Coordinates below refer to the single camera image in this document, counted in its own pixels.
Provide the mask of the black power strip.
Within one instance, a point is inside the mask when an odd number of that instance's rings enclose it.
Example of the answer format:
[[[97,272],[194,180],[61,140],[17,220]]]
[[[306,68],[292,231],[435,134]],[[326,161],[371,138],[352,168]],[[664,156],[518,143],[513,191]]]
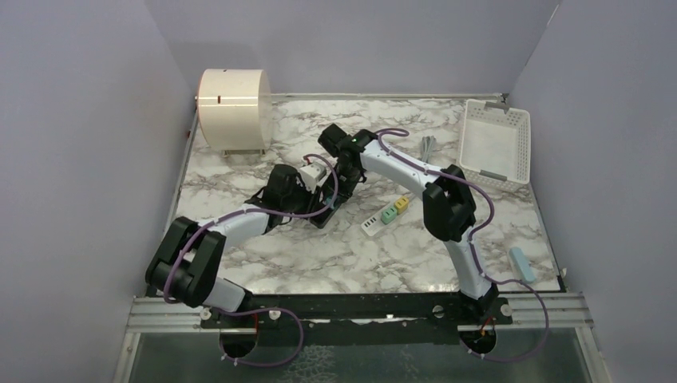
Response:
[[[311,206],[311,212],[315,212],[324,208],[331,201],[330,196],[327,196],[324,199],[318,199]],[[323,213],[310,217],[308,220],[311,224],[316,226],[319,229],[324,228],[329,220],[333,217],[335,212],[346,202],[346,199],[341,197],[338,198],[325,210]]]

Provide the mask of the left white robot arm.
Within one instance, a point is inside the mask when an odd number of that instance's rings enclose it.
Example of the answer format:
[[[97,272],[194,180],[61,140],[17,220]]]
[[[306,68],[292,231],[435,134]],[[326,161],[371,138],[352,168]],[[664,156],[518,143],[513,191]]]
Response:
[[[289,220],[327,211],[319,192],[325,176],[327,168],[318,161],[301,168],[277,164],[267,184],[238,210],[201,223],[174,219],[148,265],[146,283],[170,302],[215,307],[229,326],[244,326],[251,317],[251,292],[218,278],[224,252]]]

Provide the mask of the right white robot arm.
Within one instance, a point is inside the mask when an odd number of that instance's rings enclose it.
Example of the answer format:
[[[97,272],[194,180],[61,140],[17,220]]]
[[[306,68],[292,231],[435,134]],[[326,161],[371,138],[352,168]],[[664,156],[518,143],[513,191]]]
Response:
[[[315,199],[316,207],[327,205],[329,211],[311,222],[324,227],[368,172],[404,187],[422,201],[425,228],[449,252],[459,281],[461,316],[470,324],[481,324],[492,315],[498,292],[471,243],[477,205],[469,182],[459,167],[439,168],[416,160],[387,146],[382,136],[365,129],[350,136],[336,124],[322,131],[318,142],[337,160],[338,177],[328,178]]]

